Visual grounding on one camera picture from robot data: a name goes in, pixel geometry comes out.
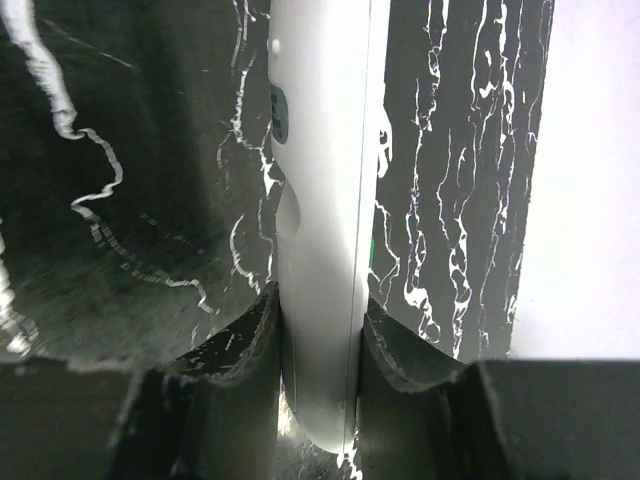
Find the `curved dark edge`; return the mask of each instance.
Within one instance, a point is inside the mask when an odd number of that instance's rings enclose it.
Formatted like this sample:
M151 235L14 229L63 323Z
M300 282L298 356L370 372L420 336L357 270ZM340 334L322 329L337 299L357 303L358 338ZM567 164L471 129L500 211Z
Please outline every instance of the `curved dark edge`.
M364 343L399 392L425 391L452 380L465 366L400 324L373 298L365 316Z
M357 463L365 480L455 478L443 383L465 365L393 319L370 299L358 400Z
M178 357L170 371L202 377L220 386L234 386L259 363L279 316L278 285L268 283L249 309L227 328Z

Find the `white plastic casing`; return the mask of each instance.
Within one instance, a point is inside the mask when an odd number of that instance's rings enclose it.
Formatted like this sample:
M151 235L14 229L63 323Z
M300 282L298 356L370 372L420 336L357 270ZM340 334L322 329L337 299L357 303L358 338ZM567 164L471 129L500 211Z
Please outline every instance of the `white plastic casing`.
M388 27L389 0L271 2L283 378L306 435L334 453L355 429Z

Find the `white vein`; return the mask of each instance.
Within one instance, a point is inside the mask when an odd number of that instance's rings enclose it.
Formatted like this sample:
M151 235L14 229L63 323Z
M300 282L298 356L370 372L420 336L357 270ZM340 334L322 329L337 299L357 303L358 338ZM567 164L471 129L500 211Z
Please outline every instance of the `white vein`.
M71 35L69 35L65 30L63 30L57 23L52 22L51 20L48 19L44 19L44 23L46 25L48 25L54 32L56 32L58 35L61 35L63 37L65 37L67 40L69 40L70 42L73 42L77 45L80 45L84 48L88 48L89 50L92 50L93 52L97 53L100 56L103 56L105 58L108 58L109 60L113 60L114 62L118 62L120 65L123 65L127 68L131 68L133 69L133 65L131 65L129 62L125 62L124 60L122 60L121 58L115 57L109 53L105 53L105 52L101 52L100 50L98 50L96 47L94 47L93 45L87 43L87 42L83 42L82 40L73 37Z
M509 286L511 281L515 281L520 272L520 267L522 265L522 249L518 252L518 259L513 262L513 257L516 252L512 252L509 258L509 282L507 284L507 289L505 289L505 304L507 306L507 324L513 325L513 321L516 317L516 311L518 308L518 295L517 291L514 289L513 292L509 293Z
M267 124L267 129L264 132L264 136L262 137L262 143L260 143L260 146L253 147L253 150L257 151L260 155L260 171L262 172L262 183L264 183L264 189L267 197L269 197L269 195L271 194L271 190L273 189L274 185L282 186L282 182L280 180L277 180L271 176L271 169L275 165L273 157L268 158L264 153L264 149L266 147L267 139L269 138L270 133L271 120L269 120L269 123Z
M236 220L236 223L233 225L233 229L231 230L231 235L229 236L229 250L231 250L231 254L233 256L233 268L236 272L246 278L249 286L256 292L256 294L260 295L260 283L256 279L257 274L245 270L244 268L242 268L242 265L240 265L242 255L240 255L240 252L236 247L236 236L238 235L238 227L240 226L240 222L242 222L243 219L244 213L240 215L240 218L238 218L238 220Z
M389 164L393 161L393 127L384 108L384 102L380 105L380 146L378 148L378 178L383 178L389 170Z
M233 340L236 338L236 334L232 333L231 336L229 337L229 340L227 341L227 345L224 347L225 351L228 351L231 348L231 344L233 343Z
M442 181L438 184L436 190L436 198L438 200L438 218L440 220L440 226L442 233L447 241L449 248L449 279L455 290L454 294L454 309L451 324L453 327L453 356L459 358L460 347L462 345L462 336L464 333L463 320L467 311L469 310L469 304L471 302L471 295L473 293L469 279L467 276L467 230L463 223L464 209L471 198L471 195L475 188L475 176L476 176L476 164L475 160L471 158L469 161L466 159L466 147L462 148L455 168L456 175L456 195L452 206L452 220L457 226L457 235L453 238L453 233L450 233L447 221L444 218L444 199L442 197L442 188L449 180L451 173L451 165L454 163L453 155L451 154L451 130L449 130L449 142L448 142L448 156L447 156L447 168L445 170ZM462 185L460 177L463 173L471 176L470 185Z
M547 38L543 39L542 38L542 27L545 26L543 24L544 20L545 20L545 15L544 15L544 11L546 9L549 9L549 14L547 15ZM544 0L544 2L542 3L542 17L540 19L540 25L538 26L538 42L540 43L540 48L542 48L542 65L546 65L547 64L547 57L549 55L548 52L548 48L547 45L549 44L549 36L551 35L551 19L552 19L552 12L553 12L553 3L551 2L551 0ZM544 87L544 74L545 74L545 69L541 68L540 69L540 78L538 81L538 91L536 92L536 96L533 99L533 102L531 102L531 105L529 106L529 123L528 123L528 134L527 134L527 143L526 143L526 149L527 149L527 153L530 153L529 151L529 145L531 143L538 143L538 137L537 135L531 130L531 124L533 122L532 116L533 116L533 110L536 108L538 102L540 102L541 98L542 98L542 89ZM522 102L526 102L526 96L524 95L523 92L523 96L522 96Z
M25 328L26 317L16 313L13 309L15 292L11 289L11 280L7 271L2 254L5 250L5 243L0 234L0 330L9 335L11 339L6 345L9 353L25 356L32 351L34 342L37 341L39 333L33 322L29 322L28 329Z
M489 247L489 256L485 268L484 278L480 287L480 316L479 316L479 349L482 354L485 347L489 345L490 335L486 330L487 313L485 308L485 288L491 274L492 269L495 267L496 253L500 239L507 233L507 221L509 217L510 208L510 194L513 183L513 175L515 171L515 155L516 155L516 139L514 136L515 128L513 125L513 115L516 108L516 95L514 89L515 75L520 62L521 52L521 38L520 33L522 29L522 12L524 2L520 5L520 11L518 15L517 25L517 50L513 60L513 68L509 73L509 59L505 55L506 46L506 25L508 16L508 7L506 4L501 4L501 17L494 20L495 23L500 25L500 35L498 37L498 48L500 52L500 94L501 94L501 122L500 122L500 136L499 136L499 153L496 158L496 167L498 172L501 172L503 162L505 161L505 143L508 141L512 146L512 154L506 159L508 161L508 175L506 185L502 185L500 182L496 183L497 186L497 204L498 208L496 216L491 229L491 240ZM510 278L514 275L512 264L513 253L509 259L509 275ZM505 287L505 314L507 316L507 322L512 322L515 315L515 295L509 295L510 281L507 282Z
M416 79L415 118L418 127L418 140L413 164L413 184L411 186L411 201L405 215L405 226L409 237L409 253L407 256L407 278L404 284L405 302L421 312L422 319L418 326L418 335L432 343L440 341L440 326L433 320L433 307L426 288L420 287L420 273L427 258L427 243L420 228L420 185L418 176L418 158L422 149L422 138L425 127L422 126L424 116L420 113L420 81Z
M476 58L478 57L478 43L480 41L480 34L482 33L482 29L484 28L484 24L487 21L487 0L482 2L482 16L480 17L480 25L478 25L478 30L476 32L476 40L473 46L473 69L471 71L471 95L472 95L472 105L475 104L476 101Z
M231 74L236 67L236 62L238 61L238 56L244 52L244 48L247 44L247 38L249 35L249 20L255 22L255 17L251 15L249 11L249 0L244 0L243 2L243 10L240 13L240 6L238 5L238 0L232 0L233 8L236 12L236 21L238 22L238 30L236 33L236 44L233 49L233 56L231 57Z
M382 307L386 309L387 303L389 303L389 295L393 286L393 280L400 276L400 256L396 255L391 248L391 213L389 213L384 205L382 205L378 200L376 200L376 209L382 214L385 250L389 255L391 255L391 258L393 258L393 267L382 278L374 274L376 281L378 282L378 290L384 298Z
M255 9L254 9L254 10L253 10L253 13L254 13L254 15L259 15L259 16L261 16L261 17L264 17L264 18L266 18L267 20L270 20L270 19L271 19L271 15L269 15L269 14L268 14L268 13L266 13L266 12L261 12L260 10L255 10Z
M436 111L438 107L438 102L436 99L436 95L438 93L438 88L440 87L440 81L442 80L442 75L440 72L440 52L442 52L444 36L447 33L447 21L449 19L449 0L443 0L442 2L442 30L440 31L440 38L435 41L431 35L431 21L432 21L432 10L431 10L432 2L429 2L428 7L428 16L427 16L427 25L424 27L424 30L427 32L427 36L429 37L429 45L431 48L427 53L427 59L429 61L429 72L434 77L434 80L431 82L431 105L429 106L429 110L426 115L426 123L427 130L431 132L433 130L433 126L431 124L431 118L433 113Z
M264 207L264 200L261 198L258 200L258 235L262 240L269 243L269 258L267 259L267 279L266 283L269 283L273 278L273 257L276 250L275 242L273 238L264 233L264 226L262 225L262 209Z
M247 85L247 77L249 76L249 71L251 70L255 60L256 54L254 53L247 66L240 71L240 83L238 85L238 90L236 91L235 115L231 119L231 128L233 135L236 138L236 142L248 148L252 148L252 145L244 138L244 133L242 132L242 109L244 107L244 94Z
M198 336L198 327L200 325L196 325L195 327L193 327L193 330L191 330L191 341L189 342L189 349L193 350L194 348L196 348L196 337Z

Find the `black marble surface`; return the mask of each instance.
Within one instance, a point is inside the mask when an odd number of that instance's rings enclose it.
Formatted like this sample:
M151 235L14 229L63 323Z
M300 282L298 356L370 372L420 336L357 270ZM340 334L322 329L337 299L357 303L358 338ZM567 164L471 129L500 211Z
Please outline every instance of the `black marble surface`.
M4 329L184 354L277 278L269 1L0 5ZM509 351L552 11L392 2L371 292L465 362ZM282 430L279 478L349 478Z

